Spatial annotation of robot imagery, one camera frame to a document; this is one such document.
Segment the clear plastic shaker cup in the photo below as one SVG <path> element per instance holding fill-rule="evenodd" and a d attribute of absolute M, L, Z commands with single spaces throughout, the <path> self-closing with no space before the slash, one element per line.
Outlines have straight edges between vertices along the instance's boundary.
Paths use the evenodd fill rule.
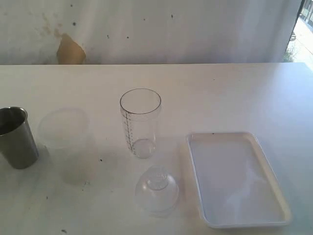
<path fill-rule="evenodd" d="M 119 101 L 127 147 L 137 158 L 146 159 L 156 149 L 160 95 L 147 88 L 124 93 Z"/>

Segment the clear dome shaker lid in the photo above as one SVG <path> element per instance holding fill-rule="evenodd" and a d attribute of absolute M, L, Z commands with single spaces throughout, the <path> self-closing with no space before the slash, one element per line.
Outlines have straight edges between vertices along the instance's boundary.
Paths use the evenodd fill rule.
<path fill-rule="evenodd" d="M 149 167 L 135 186 L 135 200 L 147 213 L 167 216 L 175 208 L 179 186 L 175 178 L 162 166 Z"/>

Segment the translucent plastic cup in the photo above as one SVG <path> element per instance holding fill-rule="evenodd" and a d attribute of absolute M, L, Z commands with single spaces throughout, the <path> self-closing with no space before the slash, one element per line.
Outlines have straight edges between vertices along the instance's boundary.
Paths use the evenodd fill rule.
<path fill-rule="evenodd" d="M 51 111 L 41 119 L 37 136 L 65 183 L 88 185 L 95 178 L 99 152 L 84 110 Z"/>

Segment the white rectangular tray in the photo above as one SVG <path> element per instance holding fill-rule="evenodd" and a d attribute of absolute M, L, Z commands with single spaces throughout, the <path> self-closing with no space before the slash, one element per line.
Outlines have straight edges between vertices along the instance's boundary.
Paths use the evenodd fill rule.
<path fill-rule="evenodd" d="M 249 132 L 186 137 L 200 215 L 215 229 L 281 227 L 290 207 L 257 138 Z"/>

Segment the stainless steel cup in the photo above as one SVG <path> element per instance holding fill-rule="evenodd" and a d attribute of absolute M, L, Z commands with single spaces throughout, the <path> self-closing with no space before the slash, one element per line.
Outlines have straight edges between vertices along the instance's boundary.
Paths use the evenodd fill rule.
<path fill-rule="evenodd" d="M 39 156 L 27 119 L 21 107 L 0 110 L 0 154 L 14 169 L 30 167 Z"/>

